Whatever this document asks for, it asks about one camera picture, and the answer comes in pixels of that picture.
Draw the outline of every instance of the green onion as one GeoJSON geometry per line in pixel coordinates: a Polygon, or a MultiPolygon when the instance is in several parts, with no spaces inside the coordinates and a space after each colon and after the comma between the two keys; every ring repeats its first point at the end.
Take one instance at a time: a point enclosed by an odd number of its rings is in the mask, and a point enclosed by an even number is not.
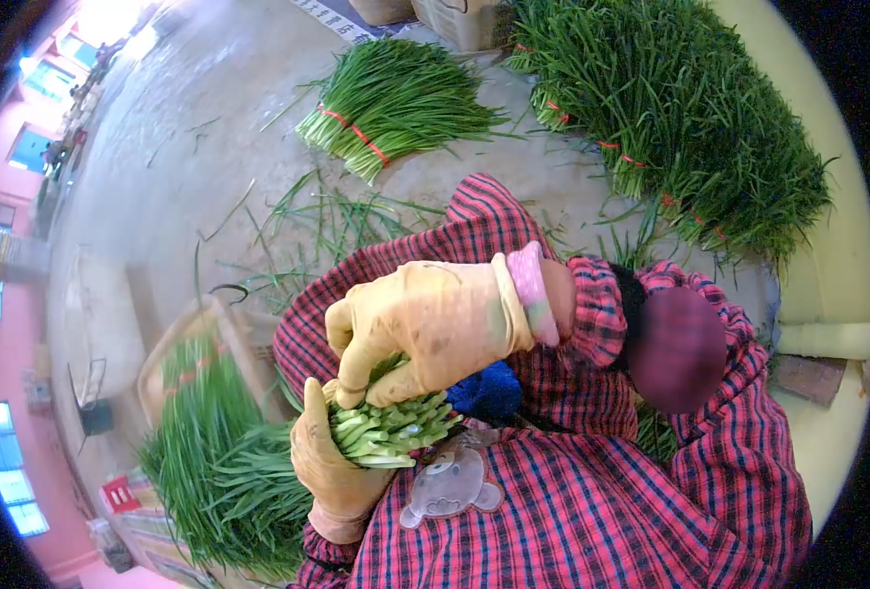
{"type": "MultiPolygon", "coordinates": [[[[375,382],[407,361],[395,354],[372,371],[375,382]]],[[[290,462],[293,422],[264,420],[231,355],[214,333],[177,344],[161,364],[167,396],[157,430],[138,450],[175,540],[197,567],[218,564],[268,581],[293,578],[304,558],[302,529],[311,494],[290,462]]],[[[280,386],[285,395],[287,387],[280,386]]],[[[446,394],[373,407],[328,408],[341,454],[369,468],[415,465],[408,453],[448,435],[446,394]]]]}
{"type": "Polygon", "coordinates": [[[514,5],[507,64],[538,75],[537,120],[599,145],[617,192],[659,204],[683,241],[725,261],[794,253],[830,205],[831,160],[705,3],[514,5]]]}
{"type": "Polygon", "coordinates": [[[370,185],[387,162],[440,149],[448,141],[485,141],[509,121],[476,102],[481,80],[437,43],[383,38],[337,56],[316,82],[320,103],[295,131],[306,145],[345,161],[370,185]]]}

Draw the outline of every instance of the red plaid shirt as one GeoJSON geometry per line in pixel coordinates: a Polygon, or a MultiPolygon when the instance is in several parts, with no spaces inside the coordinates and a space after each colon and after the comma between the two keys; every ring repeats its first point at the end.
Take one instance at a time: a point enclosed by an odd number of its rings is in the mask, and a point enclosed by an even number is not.
{"type": "MultiPolygon", "coordinates": [[[[488,262],[530,240],[555,254],[536,222],[487,174],[465,178],[438,229],[353,253],[310,285],[283,318],[275,354],[292,388],[326,382],[338,360],[323,313],[348,289],[411,260],[488,262]]],[[[635,445],[627,377],[603,371],[625,321],[614,274],[601,259],[573,257],[574,334],[507,360],[523,405],[575,433],[501,429],[479,451],[502,489],[496,511],[469,509],[399,526],[424,468],[401,469],[376,506],[362,542],[337,546],[307,524],[304,587],[759,587],[786,580],[804,557],[812,525],[794,469],[788,423],[765,391],[765,350],[742,308],[702,274],[672,262],[640,270],[652,293],[700,292],[726,328],[726,375],[699,411],[674,416],[681,449],[658,465],[635,445]]]]}

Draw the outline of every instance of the blue cloth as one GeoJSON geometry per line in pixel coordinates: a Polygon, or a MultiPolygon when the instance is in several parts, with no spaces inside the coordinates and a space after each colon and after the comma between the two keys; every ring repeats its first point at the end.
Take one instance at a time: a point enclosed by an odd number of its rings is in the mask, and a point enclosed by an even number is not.
{"type": "Polygon", "coordinates": [[[523,401],[523,390],[503,360],[469,376],[447,390],[447,401],[466,416],[486,423],[503,423],[523,401]]]}

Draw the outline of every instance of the pink sleeve cuff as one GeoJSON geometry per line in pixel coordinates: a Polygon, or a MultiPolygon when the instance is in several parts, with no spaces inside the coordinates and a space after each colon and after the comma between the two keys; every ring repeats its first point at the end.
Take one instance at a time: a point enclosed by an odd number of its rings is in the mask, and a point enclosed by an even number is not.
{"type": "Polygon", "coordinates": [[[510,271],[533,336],[543,345],[555,347],[559,345],[559,329],[555,324],[539,269],[541,257],[539,242],[530,241],[520,252],[507,255],[506,267],[510,271]]]}

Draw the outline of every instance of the gloved hand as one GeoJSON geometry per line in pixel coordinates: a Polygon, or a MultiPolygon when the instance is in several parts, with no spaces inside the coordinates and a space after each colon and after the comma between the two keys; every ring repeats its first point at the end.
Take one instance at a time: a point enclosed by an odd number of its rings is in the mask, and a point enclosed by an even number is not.
{"type": "Polygon", "coordinates": [[[314,531],[334,544],[352,544],[366,532],[366,518],[395,470],[363,468],[340,454],[326,413],[336,387],[336,380],[323,389],[314,378],[304,383],[304,413],[290,430],[290,463],[314,496],[308,515],[314,531]]]}
{"type": "Polygon", "coordinates": [[[350,289],[325,320],[345,409],[364,395],[385,407],[445,389],[534,345],[502,253],[489,264],[409,262],[350,289]],[[396,351],[410,360],[367,393],[372,368],[396,351]]]}

